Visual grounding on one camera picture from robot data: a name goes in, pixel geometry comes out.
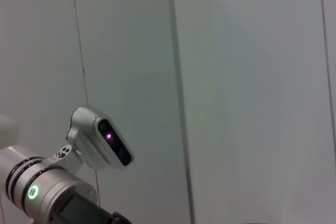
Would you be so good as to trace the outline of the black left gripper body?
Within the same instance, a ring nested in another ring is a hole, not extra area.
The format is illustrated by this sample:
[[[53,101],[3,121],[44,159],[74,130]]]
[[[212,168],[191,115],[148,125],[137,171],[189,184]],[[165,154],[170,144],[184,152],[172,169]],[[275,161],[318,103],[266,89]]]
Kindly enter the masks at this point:
[[[51,223],[81,224],[130,224],[120,213],[109,213],[84,196],[67,191],[54,203],[51,209]]]

